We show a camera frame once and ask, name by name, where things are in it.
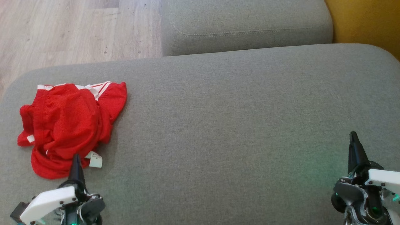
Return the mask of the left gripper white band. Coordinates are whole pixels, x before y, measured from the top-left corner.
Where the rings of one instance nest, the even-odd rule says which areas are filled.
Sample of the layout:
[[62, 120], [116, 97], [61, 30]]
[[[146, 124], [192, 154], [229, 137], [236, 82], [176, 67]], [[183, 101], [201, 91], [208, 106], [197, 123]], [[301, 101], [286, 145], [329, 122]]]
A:
[[27, 203], [19, 214], [19, 224], [44, 225], [43, 218], [56, 213], [61, 225], [102, 225], [105, 202], [86, 189], [82, 162], [75, 154], [68, 177], [69, 186], [44, 191]]

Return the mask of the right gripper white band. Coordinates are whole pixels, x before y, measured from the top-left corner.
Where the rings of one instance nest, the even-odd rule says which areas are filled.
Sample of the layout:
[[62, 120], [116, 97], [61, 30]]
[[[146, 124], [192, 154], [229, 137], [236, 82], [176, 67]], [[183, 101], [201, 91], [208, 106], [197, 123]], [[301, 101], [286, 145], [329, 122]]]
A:
[[332, 206], [343, 213], [344, 225], [398, 225], [399, 172], [369, 161], [355, 131], [349, 134], [348, 176], [336, 181]]

